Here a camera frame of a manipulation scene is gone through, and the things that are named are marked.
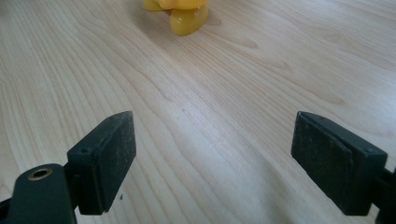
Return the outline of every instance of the wood grain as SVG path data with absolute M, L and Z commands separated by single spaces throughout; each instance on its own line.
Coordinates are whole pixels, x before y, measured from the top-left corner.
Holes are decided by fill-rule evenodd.
M 80 223 L 374 223 L 345 217 L 290 157 L 320 114 L 396 166 L 393 0 L 210 0 L 193 35 L 138 0 L 0 1 L 0 200 L 133 110 L 137 157 L 112 209 Z

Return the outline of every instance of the light wood tabletop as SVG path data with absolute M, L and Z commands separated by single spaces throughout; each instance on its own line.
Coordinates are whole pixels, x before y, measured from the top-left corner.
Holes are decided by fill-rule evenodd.
M 196 33 L 139 0 L 0 0 L 0 201 L 106 117 L 137 156 L 79 223 L 374 223 L 346 217 L 291 157 L 298 111 L 396 166 L 394 0 L 210 0 Z

